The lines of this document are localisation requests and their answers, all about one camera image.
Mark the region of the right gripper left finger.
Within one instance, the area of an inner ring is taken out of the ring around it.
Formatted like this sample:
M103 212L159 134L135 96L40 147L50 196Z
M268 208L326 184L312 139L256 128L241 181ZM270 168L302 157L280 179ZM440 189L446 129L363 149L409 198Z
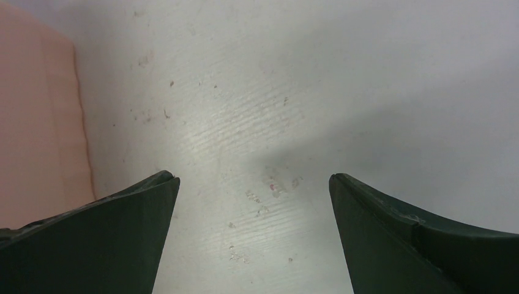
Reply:
M2 293L151 293L180 187L160 171L120 192L1 230Z

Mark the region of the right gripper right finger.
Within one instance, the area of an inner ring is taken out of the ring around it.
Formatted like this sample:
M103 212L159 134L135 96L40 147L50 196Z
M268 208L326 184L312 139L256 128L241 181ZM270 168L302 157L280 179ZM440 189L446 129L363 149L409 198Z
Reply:
M457 222L337 173L329 192L355 293L517 293L518 235Z

